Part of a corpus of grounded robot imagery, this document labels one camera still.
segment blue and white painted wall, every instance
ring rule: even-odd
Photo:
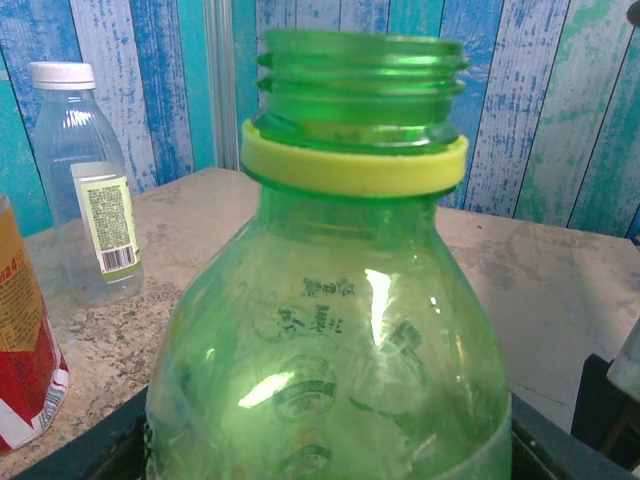
[[[31,60],[94,65],[136,191],[215,164],[203,1],[0,0],[9,79],[0,80],[0,191],[23,232],[49,225],[29,150]],[[632,0],[228,1],[238,122],[258,107],[254,58],[268,28],[458,39],[472,66],[452,116],[471,150],[464,182],[443,203],[617,236],[640,231]],[[9,171],[20,182],[9,182]]]

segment countertop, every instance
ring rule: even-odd
[[[53,231],[26,239],[71,389],[43,436],[0,457],[10,478],[143,388],[180,292],[251,217],[258,185],[206,169],[134,198],[143,292],[85,309],[65,285]],[[571,424],[582,363],[613,358],[640,317],[640,253],[629,240],[440,208],[440,234],[491,318],[514,392]]]

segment clear plastic bottle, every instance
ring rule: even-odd
[[[91,65],[30,67],[42,92],[36,163],[71,287],[89,306],[130,297],[143,283],[131,194],[122,149],[93,96]]]
[[[508,480],[497,342],[435,228],[468,142],[437,39],[275,30],[244,125],[255,217],[176,307],[152,480]]]

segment barcode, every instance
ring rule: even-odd
[[[49,387],[49,390],[47,390],[47,396],[44,399],[44,409],[38,416],[38,421],[40,422],[40,428],[42,430],[49,426],[53,415],[58,411],[58,408],[60,408],[60,404],[62,403],[62,400],[64,400],[66,394],[66,390],[55,388],[53,385]]]
[[[130,267],[131,265],[135,265],[135,263],[136,254],[131,245],[121,248],[120,250],[114,250],[113,252],[106,252],[102,254],[104,273],[121,270],[123,268]]]

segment black crate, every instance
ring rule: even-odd
[[[88,432],[14,480],[138,480],[143,476],[146,388]],[[635,480],[513,395],[517,480]]]

